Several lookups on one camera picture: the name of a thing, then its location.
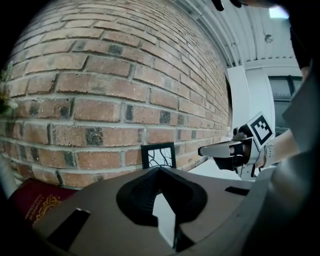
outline window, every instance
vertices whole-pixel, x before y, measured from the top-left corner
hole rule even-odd
[[[269,76],[274,100],[275,136],[283,134],[288,126],[282,117],[290,106],[292,95],[299,90],[302,78],[298,76]]]

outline white pillar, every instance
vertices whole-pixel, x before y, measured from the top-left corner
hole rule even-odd
[[[232,97],[232,129],[250,120],[250,93],[243,66],[228,68]]]
[[[262,111],[275,130],[275,103],[269,78],[263,68],[245,72],[250,95],[250,119]]]

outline black slot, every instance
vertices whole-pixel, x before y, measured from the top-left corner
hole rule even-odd
[[[52,232],[47,240],[56,247],[68,251],[78,233],[86,223],[90,213],[76,209],[60,226]]]
[[[233,194],[237,194],[240,196],[246,196],[249,193],[249,189],[245,189],[245,188],[239,188],[239,187],[234,187],[234,186],[228,186],[224,191],[233,193]]]

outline white ceiling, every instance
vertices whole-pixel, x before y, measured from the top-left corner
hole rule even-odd
[[[270,18],[268,9],[222,2],[224,11],[219,12],[211,0],[175,0],[206,30],[228,67],[298,67],[287,19]]]

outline ceiling light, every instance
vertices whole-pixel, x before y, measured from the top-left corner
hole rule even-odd
[[[272,19],[288,19],[289,14],[280,6],[269,9],[269,15]]]

